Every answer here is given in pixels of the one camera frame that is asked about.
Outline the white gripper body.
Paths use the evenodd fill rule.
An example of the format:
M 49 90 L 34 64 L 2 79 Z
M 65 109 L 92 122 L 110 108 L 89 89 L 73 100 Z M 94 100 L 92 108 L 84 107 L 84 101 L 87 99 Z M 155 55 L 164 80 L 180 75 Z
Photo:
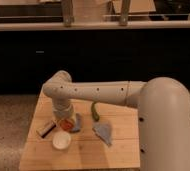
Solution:
M 68 119 L 74 114 L 74 108 L 70 100 L 53 100 L 53 113 L 56 119 Z

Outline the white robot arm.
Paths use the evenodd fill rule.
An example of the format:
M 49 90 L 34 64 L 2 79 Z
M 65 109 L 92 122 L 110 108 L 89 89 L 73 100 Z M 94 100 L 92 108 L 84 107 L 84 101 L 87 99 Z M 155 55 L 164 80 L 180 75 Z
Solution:
M 60 70 L 42 86 L 57 115 L 69 116 L 73 99 L 138 111 L 140 171 L 190 171 L 190 93 L 179 81 L 76 83 Z

